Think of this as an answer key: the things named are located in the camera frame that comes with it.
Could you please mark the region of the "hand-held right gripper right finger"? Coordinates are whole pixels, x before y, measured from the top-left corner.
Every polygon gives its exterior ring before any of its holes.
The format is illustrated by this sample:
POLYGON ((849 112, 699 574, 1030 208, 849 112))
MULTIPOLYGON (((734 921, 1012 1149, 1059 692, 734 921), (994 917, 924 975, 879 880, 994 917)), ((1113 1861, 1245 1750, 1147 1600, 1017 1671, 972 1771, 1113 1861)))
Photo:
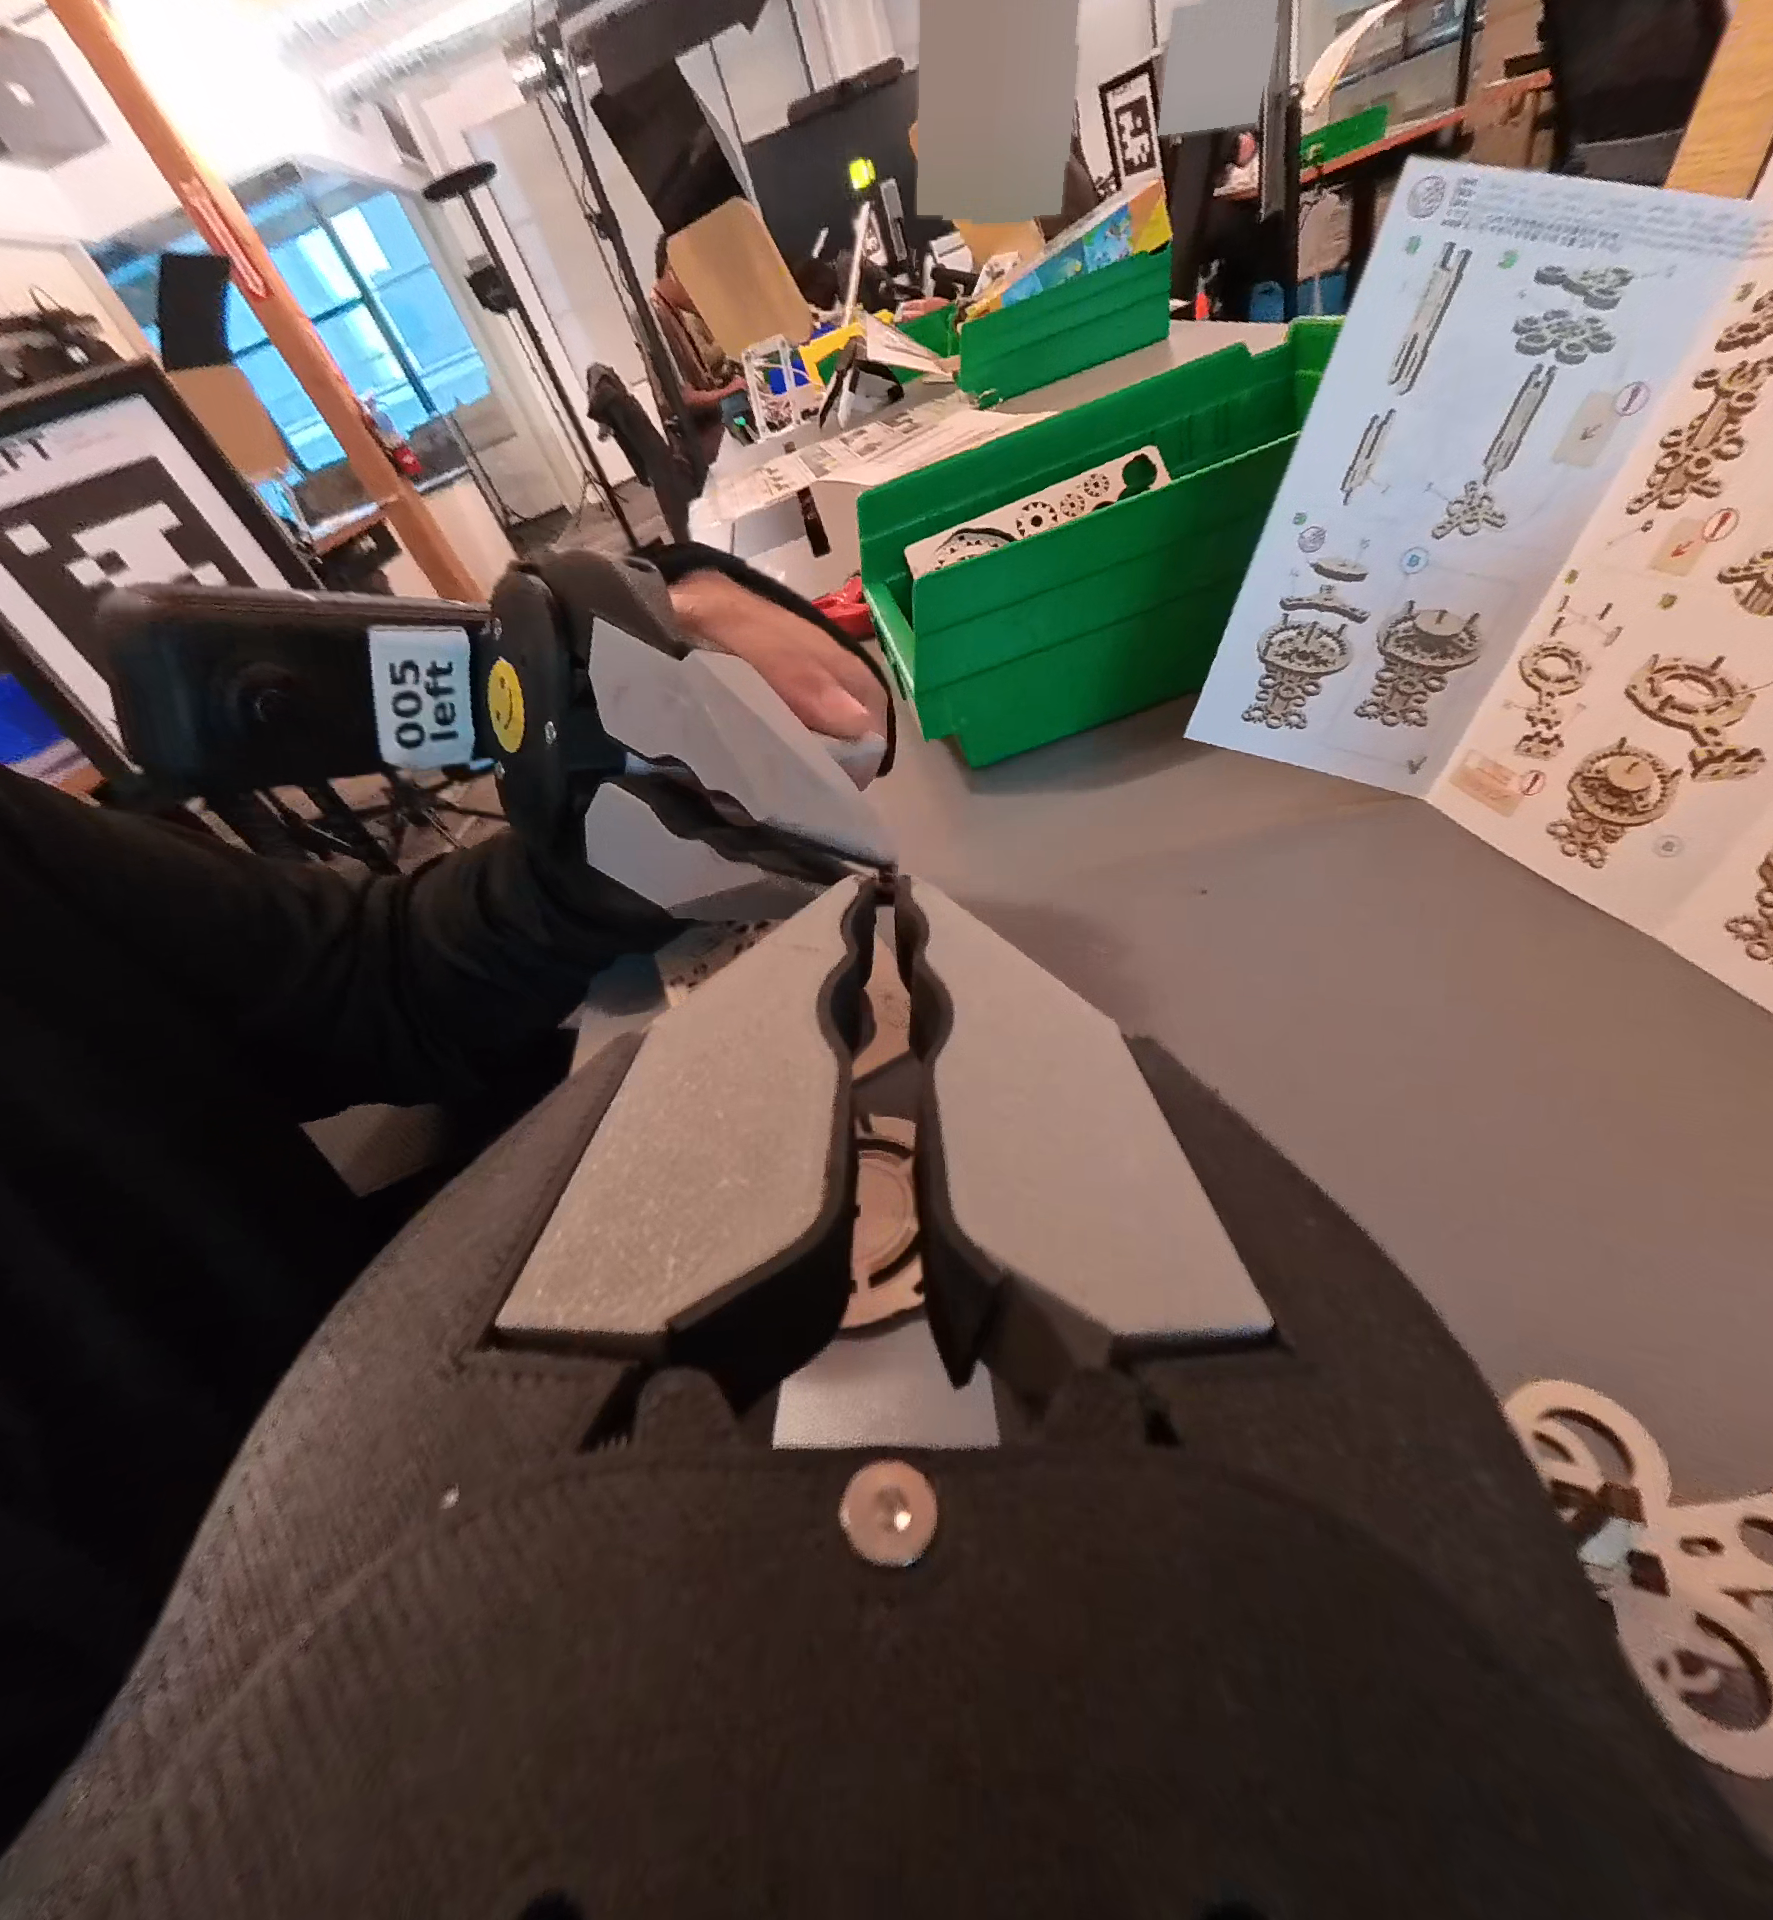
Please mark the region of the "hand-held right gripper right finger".
POLYGON ((894 926, 922 1305, 950 1381, 1059 1388, 1273 1342, 1118 1026, 929 880, 899 880, 894 926))

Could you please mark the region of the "round wooden model assembly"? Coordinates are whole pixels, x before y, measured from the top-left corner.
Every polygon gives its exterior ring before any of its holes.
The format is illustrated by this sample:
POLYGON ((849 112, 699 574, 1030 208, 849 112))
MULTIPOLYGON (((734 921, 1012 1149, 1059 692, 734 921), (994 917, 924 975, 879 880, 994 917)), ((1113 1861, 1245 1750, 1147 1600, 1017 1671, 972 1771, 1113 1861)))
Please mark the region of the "round wooden model assembly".
POLYGON ((868 1010, 868 1039, 852 1063, 857 1187, 842 1337, 880 1334, 922 1310, 914 1191, 919 1060, 910 997, 887 958, 873 963, 868 1010))

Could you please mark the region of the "person's left forearm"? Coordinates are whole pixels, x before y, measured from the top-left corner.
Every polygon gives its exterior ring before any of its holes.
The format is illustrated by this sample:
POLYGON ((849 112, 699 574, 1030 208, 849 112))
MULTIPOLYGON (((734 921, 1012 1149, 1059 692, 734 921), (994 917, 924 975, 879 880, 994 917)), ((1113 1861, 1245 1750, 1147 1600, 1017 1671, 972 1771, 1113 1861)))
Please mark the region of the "person's left forearm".
POLYGON ((0 1854, 386 1237, 307 1124, 530 1087, 676 931, 576 844, 345 877, 0 765, 0 1854))

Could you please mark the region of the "pale wooden parts sheet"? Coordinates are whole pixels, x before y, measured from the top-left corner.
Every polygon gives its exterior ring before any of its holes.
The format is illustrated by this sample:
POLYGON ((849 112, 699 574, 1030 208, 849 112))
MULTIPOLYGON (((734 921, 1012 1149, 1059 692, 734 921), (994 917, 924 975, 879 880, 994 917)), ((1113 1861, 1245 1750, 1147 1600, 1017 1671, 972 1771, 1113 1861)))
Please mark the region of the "pale wooden parts sheet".
POLYGON ((1154 444, 1140 444, 1097 466, 1085 466, 1010 502, 978 510, 946 530, 910 542, 905 563, 921 579, 1037 539, 1111 504, 1158 491, 1170 483, 1154 444))

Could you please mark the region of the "person's left hand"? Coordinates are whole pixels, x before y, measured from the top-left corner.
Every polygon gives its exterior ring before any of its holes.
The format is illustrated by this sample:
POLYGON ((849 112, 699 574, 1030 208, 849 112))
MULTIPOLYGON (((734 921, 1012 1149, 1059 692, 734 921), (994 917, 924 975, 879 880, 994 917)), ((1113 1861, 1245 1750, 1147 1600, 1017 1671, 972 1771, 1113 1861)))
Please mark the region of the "person's left hand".
POLYGON ((754 666, 812 732, 839 740, 887 737, 887 692, 816 616, 711 567, 672 582, 670 601, 692 642, 754 666))

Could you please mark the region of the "printed paper sheets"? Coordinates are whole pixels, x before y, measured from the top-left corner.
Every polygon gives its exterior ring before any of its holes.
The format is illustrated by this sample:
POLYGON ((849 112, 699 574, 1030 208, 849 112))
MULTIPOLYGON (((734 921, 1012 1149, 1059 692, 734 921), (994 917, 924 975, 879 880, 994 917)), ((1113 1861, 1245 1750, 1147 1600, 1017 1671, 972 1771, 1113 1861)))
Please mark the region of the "printed paper sheets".
POLYGON ((763 455, 754 466, 716 469, 706 480, 703 504, 716 523, 734 524, 812 485, 885 485, 1040 423, 1046 416, 980 412, 963 398, 885 412, 796 452, 763 455))

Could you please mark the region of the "large green plastic bin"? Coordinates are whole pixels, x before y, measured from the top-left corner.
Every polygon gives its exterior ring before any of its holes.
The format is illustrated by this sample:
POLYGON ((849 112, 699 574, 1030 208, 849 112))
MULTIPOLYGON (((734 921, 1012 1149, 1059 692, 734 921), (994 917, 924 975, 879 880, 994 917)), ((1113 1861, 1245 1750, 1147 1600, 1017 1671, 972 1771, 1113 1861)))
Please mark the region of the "large green plastic bin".
POLYGON ((1199 692, 1339 332, 1296 319, 861 494, 858 577, 921 737, 983 767, 1199 692), (1164 489, 912 579, 910 542, 1140 444, 1164 489))

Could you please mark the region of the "tan cardboard sheet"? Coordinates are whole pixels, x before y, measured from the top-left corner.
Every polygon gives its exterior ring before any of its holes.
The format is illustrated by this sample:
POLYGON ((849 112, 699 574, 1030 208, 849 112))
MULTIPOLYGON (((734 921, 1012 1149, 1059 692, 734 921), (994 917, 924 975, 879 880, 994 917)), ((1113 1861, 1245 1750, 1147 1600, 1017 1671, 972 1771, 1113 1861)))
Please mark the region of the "tan cardboard sheet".
POLYGON ((722 353, 810 340, 812 305, 748 197, 730 195, 670 233, 667 264, 722 353))

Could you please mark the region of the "small green plastic bin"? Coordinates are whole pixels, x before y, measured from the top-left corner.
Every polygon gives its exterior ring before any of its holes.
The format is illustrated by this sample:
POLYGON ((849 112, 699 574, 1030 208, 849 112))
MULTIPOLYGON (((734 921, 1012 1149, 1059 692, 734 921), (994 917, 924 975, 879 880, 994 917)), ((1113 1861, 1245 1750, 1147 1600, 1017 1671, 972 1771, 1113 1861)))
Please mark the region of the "small green plastic bin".
POLYGON ((1154 347, 1167 332, 1170 257, 1161 247, 963 320, 954 383, 976 405, 997 405, 1154 347))

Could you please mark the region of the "black light panel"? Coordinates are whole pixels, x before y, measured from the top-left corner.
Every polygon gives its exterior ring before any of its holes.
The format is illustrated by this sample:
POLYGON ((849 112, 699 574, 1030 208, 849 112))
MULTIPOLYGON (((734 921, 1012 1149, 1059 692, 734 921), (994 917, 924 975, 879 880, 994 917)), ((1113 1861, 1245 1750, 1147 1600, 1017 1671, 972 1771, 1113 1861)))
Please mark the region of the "black light panel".
POLYGON ((665 233, 730 201, 754 197, 677 59, 727 27, 754 27, 763 8, 763 1, 626 1, 582 38, 598 77, 588 107, 665 233))

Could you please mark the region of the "colourful box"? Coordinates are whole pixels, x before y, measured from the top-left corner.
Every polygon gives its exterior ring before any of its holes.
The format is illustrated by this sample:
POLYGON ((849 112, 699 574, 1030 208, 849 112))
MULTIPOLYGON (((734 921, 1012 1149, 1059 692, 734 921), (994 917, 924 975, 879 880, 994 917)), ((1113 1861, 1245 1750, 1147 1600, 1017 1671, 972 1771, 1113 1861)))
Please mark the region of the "colourful box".
POLYGON ((991 313, 1033 301, 1128 257, 1154 254, 1170 244, 1170 233, 1164 182, 1145 181, 1135 191, 1122 189, 1060 230, 1037 257, 984 291, 978 312, 991 313))

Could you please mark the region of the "printed marker tag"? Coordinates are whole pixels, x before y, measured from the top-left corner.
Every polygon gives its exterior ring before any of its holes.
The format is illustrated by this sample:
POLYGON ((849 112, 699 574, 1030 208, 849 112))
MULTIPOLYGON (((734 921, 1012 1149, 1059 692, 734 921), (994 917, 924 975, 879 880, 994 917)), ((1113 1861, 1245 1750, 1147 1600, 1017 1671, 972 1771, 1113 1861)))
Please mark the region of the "printed marker tag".
POLYGON ((1161 59, 1138 59, 1097 86, 1113 191, 1138 193, 1161 184, 1161 59))

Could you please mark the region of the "flat wooden part with holes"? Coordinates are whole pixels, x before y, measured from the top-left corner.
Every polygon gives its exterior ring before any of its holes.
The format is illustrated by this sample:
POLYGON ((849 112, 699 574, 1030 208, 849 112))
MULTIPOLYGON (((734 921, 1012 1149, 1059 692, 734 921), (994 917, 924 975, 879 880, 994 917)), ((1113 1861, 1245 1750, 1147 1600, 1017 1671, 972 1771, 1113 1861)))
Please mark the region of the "flat wooden part with holes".
POLYGON ((1643 1423, 1576 1381, 1501 1411, 1652 1710, 1702 1762, 1773 1781, 1773 1489, 1681 1499, 1643 1423))

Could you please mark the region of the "folded instruction booklet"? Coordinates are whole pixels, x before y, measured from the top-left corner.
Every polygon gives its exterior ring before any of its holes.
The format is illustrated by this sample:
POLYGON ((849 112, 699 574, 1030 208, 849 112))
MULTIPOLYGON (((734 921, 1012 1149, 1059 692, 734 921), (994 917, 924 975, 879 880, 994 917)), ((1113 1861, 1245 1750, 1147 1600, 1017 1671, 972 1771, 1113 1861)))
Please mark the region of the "folded instruction booklet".
POLYGON ((1187 738, 1416 799, 1773 1015, 1773 197, 1409 162, 1187 738))

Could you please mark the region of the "orange post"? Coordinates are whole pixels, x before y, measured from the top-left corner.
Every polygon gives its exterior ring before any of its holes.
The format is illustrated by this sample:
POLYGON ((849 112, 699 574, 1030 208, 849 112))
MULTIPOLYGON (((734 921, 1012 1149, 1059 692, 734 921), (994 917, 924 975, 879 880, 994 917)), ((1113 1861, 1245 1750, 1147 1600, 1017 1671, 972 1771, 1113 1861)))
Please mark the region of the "orange post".
POLYGON ((114 15, 99 1, 52 1, 48 12, 90 66, 119 117, 174 191, 179 208, 224 257, 251 312, 287 369, 317 409, 347 462, 370 494, 382 521, 416 560, 429 588, 452 601, 479 601, 479 581, 446 539, 427 500, 393 466, 363 414, 347 375, 279 276, 271 252, 205 156, 186 142, 170 112, 136 66, 114 15))

